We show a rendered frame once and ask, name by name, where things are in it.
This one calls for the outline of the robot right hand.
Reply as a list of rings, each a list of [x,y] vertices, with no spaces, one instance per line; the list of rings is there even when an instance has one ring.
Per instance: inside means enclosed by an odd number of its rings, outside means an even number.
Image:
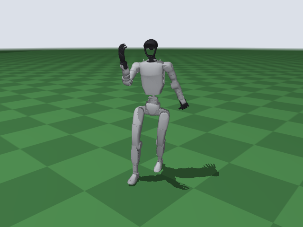
[[[119,53],[119,58],[120,58],[120,64],[123,65],[124,69],[126,70],[128,68],[127,66],[127,62],[125,61],[125,55],[124,55],[124,52],[125,52],[125,48],[127,48],[127,46],[125,47],[126,45],[124,44],[121,44],[119,46],[119,50],[118,50],[118,53]]]

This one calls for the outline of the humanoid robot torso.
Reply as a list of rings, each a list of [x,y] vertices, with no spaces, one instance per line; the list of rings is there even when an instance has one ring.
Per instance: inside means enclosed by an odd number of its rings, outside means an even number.
[[[160,102],[155,95],[162,93],[165,85],[165,70],[161,60],[154,59],[155,62],[142,61],[140,64],[140,75],[142,87],[146,95],[149,96],[145,104],[145,114],[159,116]]]

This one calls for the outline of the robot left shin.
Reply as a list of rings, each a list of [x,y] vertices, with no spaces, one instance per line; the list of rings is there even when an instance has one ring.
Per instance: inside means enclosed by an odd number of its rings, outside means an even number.
[[[163,146],[158,146],[157,145],[156,154],[158,156],[158,162],[159,162],[159,160],[160,160],[160,162],[162,162],[162,156],[163,156],[163,153],[164,153],[164,150],[165,150],[165,141],[166,141],[166,139],[164,140]]]

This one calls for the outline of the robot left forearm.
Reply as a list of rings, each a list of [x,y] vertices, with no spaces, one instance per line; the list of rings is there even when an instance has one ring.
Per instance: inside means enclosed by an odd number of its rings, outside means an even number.
[[[182,93],[182,89],[181,89],[181,86],[179,84],[179,82],[177,81],[177,85],[178,85],[178,88],[174,89],[176,95],[177,95],[177,98],[178,100],[183,104],[186,103],[185,99],[184,99],[184,96],[183,96],[183,93]]]

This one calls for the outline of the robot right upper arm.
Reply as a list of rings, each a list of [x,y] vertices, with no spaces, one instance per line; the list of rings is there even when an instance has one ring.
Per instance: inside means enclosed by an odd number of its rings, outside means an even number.
[[[134,77],[136,76],[137,73],[140,72],[140,64],[141,64],[141,62],[135,62],[132,64],[132,67],[130,69],[130,80],[127,82],[123,81],[124,85],[126,85],[126,86],[132,85]]]

